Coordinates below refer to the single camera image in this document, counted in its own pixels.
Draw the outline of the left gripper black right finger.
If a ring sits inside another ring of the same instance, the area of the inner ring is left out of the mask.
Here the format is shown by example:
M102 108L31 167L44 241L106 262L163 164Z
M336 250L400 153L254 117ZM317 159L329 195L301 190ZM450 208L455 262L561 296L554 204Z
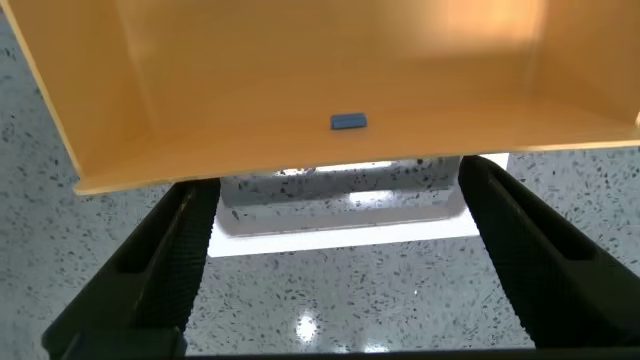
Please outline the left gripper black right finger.
M501 286L539 348L636 347L639 278L496 163L458 183Z

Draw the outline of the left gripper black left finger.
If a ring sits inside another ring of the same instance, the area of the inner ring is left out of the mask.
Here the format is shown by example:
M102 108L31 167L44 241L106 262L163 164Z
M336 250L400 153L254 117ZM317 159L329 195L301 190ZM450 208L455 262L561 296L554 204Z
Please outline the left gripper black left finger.
M181 359L220 197L173 185L42 335L52 359Z

